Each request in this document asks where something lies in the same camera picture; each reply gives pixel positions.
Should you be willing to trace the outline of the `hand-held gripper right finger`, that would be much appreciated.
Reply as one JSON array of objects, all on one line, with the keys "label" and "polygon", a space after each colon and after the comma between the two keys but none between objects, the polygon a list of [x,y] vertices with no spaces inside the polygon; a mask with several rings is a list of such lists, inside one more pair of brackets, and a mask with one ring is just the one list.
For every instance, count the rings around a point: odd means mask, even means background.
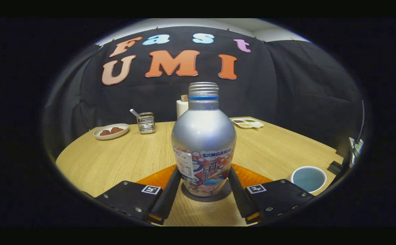
[{"label": "hand-held gripper right finger", "polygon": [[237,164],[231,166],[229,182],[246,224],[280,222],[315,197],[287,179],[271,180]]}]

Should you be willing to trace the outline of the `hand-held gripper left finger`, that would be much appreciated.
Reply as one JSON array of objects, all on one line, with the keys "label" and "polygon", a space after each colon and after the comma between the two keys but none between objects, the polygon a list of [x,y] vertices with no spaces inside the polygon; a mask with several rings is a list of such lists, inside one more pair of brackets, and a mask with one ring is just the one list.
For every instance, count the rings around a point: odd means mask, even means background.
[{"label": "hand-held gripper left finger", "polygon": [[95,199],[133,219],[163,225],[180,182],[181,174],[172,165],[137,182],[122,180]]}]

